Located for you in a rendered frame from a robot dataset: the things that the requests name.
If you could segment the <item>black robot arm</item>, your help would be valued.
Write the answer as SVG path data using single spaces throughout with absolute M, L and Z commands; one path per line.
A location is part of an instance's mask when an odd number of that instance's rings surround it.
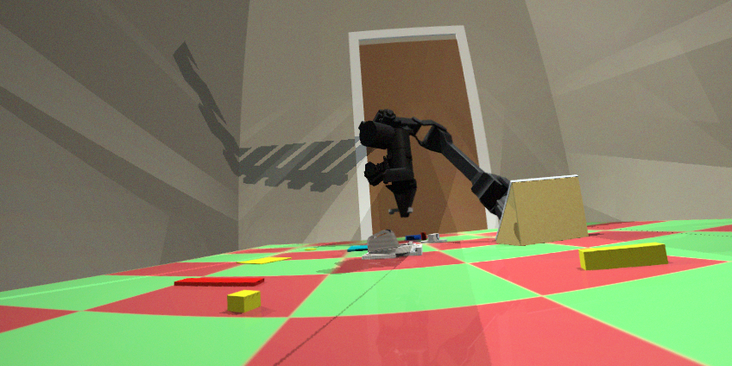
M 423 141 L 416 136 L 421 125 L 432 125 Z M 397 117 L 392 110 L 384 109 L 376 113 L 373 121 L 361 121 L 358 128 L 360 129 L 360 143 L 366 147 L 386 149 L 387 152 L 398 148 L 411 149 L 410 136 L 414 136 L 420 146 L 443 154 L 472 182 L 471 191 L 489 213 L 495 214 L 501 221 L 510 180 L 500 175 L 485 173 L 453 144 L 451 135 L 442 125 L 432 120 L 419 120 L 416 117 Z M 383 160 L 377 165 L 371 161 L 365 164 L 364 177 L 372 186 L 377 186 L 382 182 L 382 174 L 390 169 L 385 156 L 383 156 Z

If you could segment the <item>red flat bar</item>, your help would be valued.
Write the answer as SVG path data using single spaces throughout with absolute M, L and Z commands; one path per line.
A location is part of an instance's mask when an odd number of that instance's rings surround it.
M 264 278 L 185 278 L 183 280 L 174 281 L 175 286 L 222 286 L 222 287 L 228 287 L 228 286 L 234 286 L 234 287 L 240 287 L 240 286 L 247 286 L 247 287 L 253 287 L 256 285 L 259 285 L 264 282 Z

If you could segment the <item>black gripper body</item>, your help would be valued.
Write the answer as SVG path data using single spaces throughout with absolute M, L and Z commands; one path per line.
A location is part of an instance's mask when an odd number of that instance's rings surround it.
M 382 174 L 383 183 L 388 184 L 388 182 L 392 182 L 392 185 L 414 183 L 414 188 L 417 188 L 417 181 L 413 173 L 411 149 L 398 148 L 389 150 L 386 156 L 390 169 L 387 169 Z

